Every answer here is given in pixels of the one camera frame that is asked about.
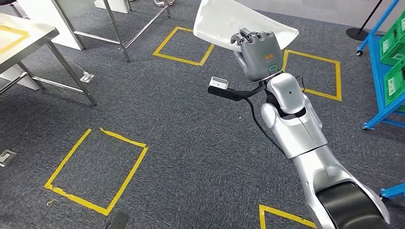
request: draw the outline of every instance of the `power cord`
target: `power cord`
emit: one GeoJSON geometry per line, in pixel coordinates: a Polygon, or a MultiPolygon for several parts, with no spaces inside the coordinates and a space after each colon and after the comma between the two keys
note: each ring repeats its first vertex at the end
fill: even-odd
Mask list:
{"type": "Polygon", "coordinates": [[[253,120],[255,121],[257,127],[259,127],[259,129],[264,133],[264,135],[270,140],[270,142],[278,149],[280,150],[282,153],[284,153],[283,149],[281,149],[281,147],[279,145],[277,145],[277,143],[271,139],[271,137],[265,132],[265,130],[262,128],[262,126],[259,124],[259,122],[256,119],[255,116],[255,108],[253,107],[253,103],[248,99],[245,98],[246,102],[250,105],[250,109],[252,110],[252,116],[253,116],[253,120]]]}
{"type": "Polygon", "coordinates": [[[65,59],[68,59],[68,60],[70,60],[74,65],[76,65],[77,67],[79,67],[84,73],[86,73],[86,71],[85,70],[83,70],[83,68],[82,67],[80,67],[80,65],[78,65],[78,64],[76,64],[70,57],[68,57],[68,56],[64,56],[64,58],[65,59]]]}
{"type": "Polygon", "coordinates": [[[300,77],[301,77],[301,83],[302,83],[302,89],[303,89],[302,92],[305,92],[305,89],[306,89],[306,88],[305,88],[305,84],[304,84],[304,78],[299,75],[299,76],[295,77],[295,79],[298,79],[298,78],[300,78],[300,77]]]}

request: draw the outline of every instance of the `black bracket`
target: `black bracket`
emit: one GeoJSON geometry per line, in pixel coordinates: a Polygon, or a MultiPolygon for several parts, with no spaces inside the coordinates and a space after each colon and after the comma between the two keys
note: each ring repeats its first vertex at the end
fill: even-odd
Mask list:
{"type": "Polygon", "coordinates": [[[209,86],[208,87],[208,93],[214,94],[223,98],[231,99],[234,101],[241,101],[243,99],[247,99],[262,90],[266,89],[266,84],[265,83],[259,83],[259,86],[252,90],[252,91],[235,91],[233,89],[222,89],[214,86],[209,86]]]}

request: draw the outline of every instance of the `green storage bin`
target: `green storage bin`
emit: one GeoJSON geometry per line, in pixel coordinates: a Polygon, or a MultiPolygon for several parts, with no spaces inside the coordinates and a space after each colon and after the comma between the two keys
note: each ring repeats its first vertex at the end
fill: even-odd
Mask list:
{"type": "Polygon", "coordinates": [[[395,65],[398,62],[397,58],[392,58],[396,54],[402,55],[399,51],[402,50],[402,43],[399,42],[399,21],[396,21],[388,32],[380,40],[380,61],[388,65],[395,65]]]}
{"type": "Polygon", "coordinates": [[[384,101],[388,106],[405,92],[405,59],[401,59],[384,76],[384,101]]]}
{"type": "Polygon", "coordinates": [[[405,113],[405,104],[402,105],[402,106],[400,106],[400,107],[397,109],[397,111],[399,111],[399,112],[404,112],[404,113],[405,113]]]}
{"type": "Polygon", "coordinates": [[[401,43],[405,43],[405,10],[402,12],[401,16],[399,16],[396,23],[398,27],[398,40],[401,43]]]}

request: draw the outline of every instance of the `gray carpet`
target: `gray carpet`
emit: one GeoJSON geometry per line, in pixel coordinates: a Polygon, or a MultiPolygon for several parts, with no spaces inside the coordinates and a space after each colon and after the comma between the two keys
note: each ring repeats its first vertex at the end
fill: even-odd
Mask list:
{"type": "MultiPolygon", "coordinates": [[[[131,14],[115,14],[126,41],[159,10],[150,0],[133,5],[131,14]]],[[[17,85],[0,97],[0,150],[18,154],[0,168],[0,228],[101,229],[122,211],[130,215],[130,229],[250,229],[260,228],[259,204],[310,219],[293,164],[259,131],[248,105],[206,92],[212,76],[230,80],[234,89],[256,86],[243,77],[232,52],[215,47],[203,66],[152,55],[174,27],[192,28],[197,10],[197,1],[178,0],[171,19],[157,19],[131,46],[130,63],[116,45],[103,41],[83,38],[86,51],[58,45],[63,55],[96,75],[87,87],[97,107],[80,94],[50,85],[37,92],[17,85]],[[54,183],[108,205],[140,149],[103,135],[100,127],[149,146],[108,217],[43,187],[91,128],[54,183]]],[[[356,56],[359,42],[346,36],[345,26],[264,14],[300,31],[289,49],[341,62],[342,102],[308,94],[335,156],[376,192],[404,182],[405,131],[385,124],[374,131],[361,129],[377,110],[368,52],[356,56]]],[[[104,11],[92,9],[72,23],[80,31],[111,37],[108,20],[104,11]]],[[[180,31],[164,54],[203,54],[208,44],[190,35],[180,31]]],[[[302,75],[307,88],[333,94],[328,63],[293,54],[289,60],[287,70],[302,75]]],[[[37,76],[74,85],[46,47],[24,63],[37,76]]],[[[257,111],[264,100],[262,94],[252,98],[257,111]]],[[[392,200],[388,208],[394,228],[404,228],[403,198],[392,200]]],[[[269,213],[266,225],[307,228],[269,213]]]]}

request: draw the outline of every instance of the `floor socket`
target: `floor socket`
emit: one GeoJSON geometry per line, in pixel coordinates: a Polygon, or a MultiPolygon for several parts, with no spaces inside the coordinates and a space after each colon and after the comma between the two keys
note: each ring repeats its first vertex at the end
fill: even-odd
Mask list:
{"type": "Polygon", "coordinates": [[[6,165],[8,165],[16,155],[17,155],[16,153],[10,150],[4,151],[0,155],[0,166],[5,167],[6,165]]]}

